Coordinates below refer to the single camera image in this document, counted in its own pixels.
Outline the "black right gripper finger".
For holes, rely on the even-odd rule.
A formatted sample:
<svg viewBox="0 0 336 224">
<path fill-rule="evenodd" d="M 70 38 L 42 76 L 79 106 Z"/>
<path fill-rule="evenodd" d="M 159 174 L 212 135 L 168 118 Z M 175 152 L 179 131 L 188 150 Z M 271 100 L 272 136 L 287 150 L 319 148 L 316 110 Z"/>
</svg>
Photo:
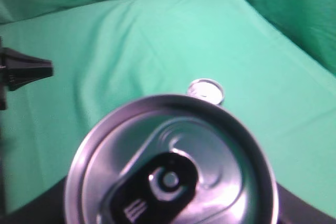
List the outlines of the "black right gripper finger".
<svg viewBox="0 0 336 224">
<path fill-rule="evenodd" d="M 7 109 L 6 92 L 54 75 L 51 60 L 5 47 L 1 39 L 1 110 Z"/>
</svg>

